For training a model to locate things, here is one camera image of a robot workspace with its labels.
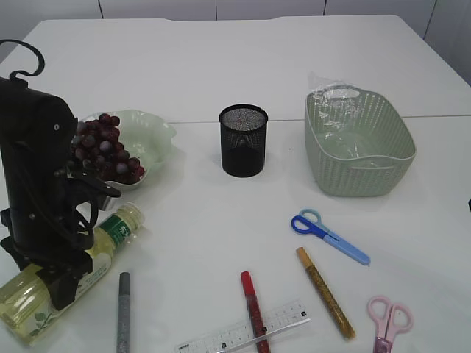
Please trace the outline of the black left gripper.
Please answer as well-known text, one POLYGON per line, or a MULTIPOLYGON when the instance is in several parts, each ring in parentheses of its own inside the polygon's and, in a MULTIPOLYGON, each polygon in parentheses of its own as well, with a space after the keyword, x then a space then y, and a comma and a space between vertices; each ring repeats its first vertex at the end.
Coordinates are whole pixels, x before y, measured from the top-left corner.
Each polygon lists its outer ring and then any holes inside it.
POLYGON ((1 241, 18 267, 38 265, 33 272, 45 284, 52 304, 64 309, 77 297, 79 281, 93 271, 86 253, 94 244, 96 206, 86 219, 74 205, 9 207, 1 211, 1 223, 10 235, 1 241))

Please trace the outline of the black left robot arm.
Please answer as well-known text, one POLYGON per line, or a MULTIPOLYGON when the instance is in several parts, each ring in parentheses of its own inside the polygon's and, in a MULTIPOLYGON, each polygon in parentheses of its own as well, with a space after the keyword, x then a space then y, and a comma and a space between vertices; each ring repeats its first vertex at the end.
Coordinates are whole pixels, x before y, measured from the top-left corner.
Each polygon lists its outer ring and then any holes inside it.
POLYGON ((92 272, 96 200, 66 162, 77 119, 59 97, 1 80, 1 160, 9 207, 1 223, 9 236, 1 247, 21 270, 39 265, 52 304, 62 310, 76 298, 81 278, 92 272))

